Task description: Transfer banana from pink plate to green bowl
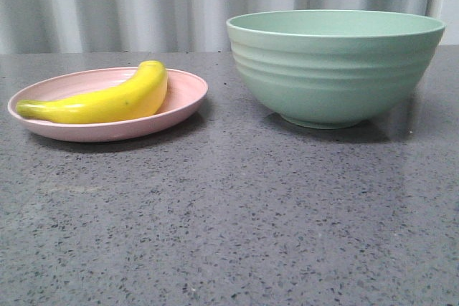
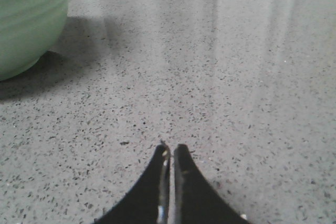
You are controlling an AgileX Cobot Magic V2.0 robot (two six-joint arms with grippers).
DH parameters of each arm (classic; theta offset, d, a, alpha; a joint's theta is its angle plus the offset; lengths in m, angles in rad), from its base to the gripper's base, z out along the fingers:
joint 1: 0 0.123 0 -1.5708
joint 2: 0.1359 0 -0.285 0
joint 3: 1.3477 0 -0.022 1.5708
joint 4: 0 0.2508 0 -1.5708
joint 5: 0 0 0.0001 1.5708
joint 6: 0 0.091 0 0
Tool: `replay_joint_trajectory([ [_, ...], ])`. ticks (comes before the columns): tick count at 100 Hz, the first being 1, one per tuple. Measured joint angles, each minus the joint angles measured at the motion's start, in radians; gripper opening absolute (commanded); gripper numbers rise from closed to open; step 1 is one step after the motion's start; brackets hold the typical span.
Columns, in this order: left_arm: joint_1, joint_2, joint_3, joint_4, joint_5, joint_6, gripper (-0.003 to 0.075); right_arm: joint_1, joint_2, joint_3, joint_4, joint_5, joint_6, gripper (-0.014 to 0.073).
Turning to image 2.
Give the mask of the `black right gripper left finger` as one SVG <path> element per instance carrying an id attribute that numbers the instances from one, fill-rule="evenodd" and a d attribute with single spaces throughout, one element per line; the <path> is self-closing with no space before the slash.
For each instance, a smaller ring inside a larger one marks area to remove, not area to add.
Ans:
<path id="1" fill-rule="evenodd" d="M 167 223 L 170 202 L 170 149 L 159 144 L 138 181 L 94 223 Z"/>

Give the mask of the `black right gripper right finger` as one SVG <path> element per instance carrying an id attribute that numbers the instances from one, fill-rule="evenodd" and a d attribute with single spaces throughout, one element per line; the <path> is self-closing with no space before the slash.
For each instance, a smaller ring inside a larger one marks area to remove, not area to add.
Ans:
<path id="1" fill-rule="evenodd" d="M 249 223 L 208 183 L 185 144 L 174 151 L 175 223 Z"/>

